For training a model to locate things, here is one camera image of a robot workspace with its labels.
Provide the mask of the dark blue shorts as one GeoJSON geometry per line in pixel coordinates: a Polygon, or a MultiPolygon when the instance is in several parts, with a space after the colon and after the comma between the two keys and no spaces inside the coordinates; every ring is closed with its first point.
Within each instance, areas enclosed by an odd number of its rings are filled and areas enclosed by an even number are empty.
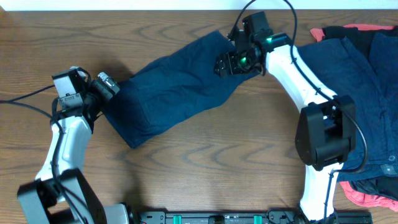
{"type": "Polygon", "coordinates": [[[192,116],[222,105],[255,73],[221,78],[214,73],[219,54],[234,46],[213,31],[175,53],[158,58],[119,83],[104,115],[131,148],[192,116]]]}

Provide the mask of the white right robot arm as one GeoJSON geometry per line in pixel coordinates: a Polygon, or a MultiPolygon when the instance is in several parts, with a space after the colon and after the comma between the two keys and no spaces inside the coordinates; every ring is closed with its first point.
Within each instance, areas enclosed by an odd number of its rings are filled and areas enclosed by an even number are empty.
{"type": "Polygon", "coordinates": [[[269,72],[300,113],[295,148],[305,164],[299,211],[283,215],[291,223],[334,223],[337,176],[356,146],[356,108],[349,96],[338,96],[304,62],[285,33],[261,31],[230,34],[235,50],[220,54],[215,73],[221,77],[269,72]]]}

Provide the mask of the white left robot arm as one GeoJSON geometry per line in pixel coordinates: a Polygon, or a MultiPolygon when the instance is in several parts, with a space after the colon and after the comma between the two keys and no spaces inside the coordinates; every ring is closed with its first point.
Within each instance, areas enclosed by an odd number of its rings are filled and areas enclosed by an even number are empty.
{"type": "Polygon", "coordinates": [[[125,204],[102,205],[83,175],[94,122],[119,85],[104,72],[93,80],[82,68],[52,79],[58,96],[52,103],[49,152],[34,181],[17,191],[27,222],[132,223],[125,204]]]}

